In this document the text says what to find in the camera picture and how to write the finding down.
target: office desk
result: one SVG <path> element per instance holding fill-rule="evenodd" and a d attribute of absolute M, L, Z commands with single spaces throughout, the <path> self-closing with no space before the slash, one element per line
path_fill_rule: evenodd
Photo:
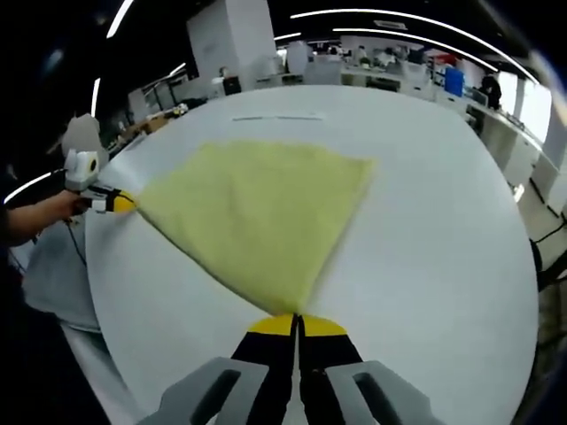
<path fill-rule="evenodd" d="M 275 118 L 288 111 L 320 119 Z M 447 425 L 511 421 L 535 352 L 535 270 L 509 188 L 459 116 L 381 90 L 298 86 L 218 99 L 152 137 L 101 179 L 137 193 L 205 141 L 243 137 L 376 158 L 307 310 L 344 326 L 364 359 L 415 385 Z M 229 356 L 265 314 L 137 213 L 90 214 L 87 261 L 105 341 L 148 413 L 169 385 Z"/>

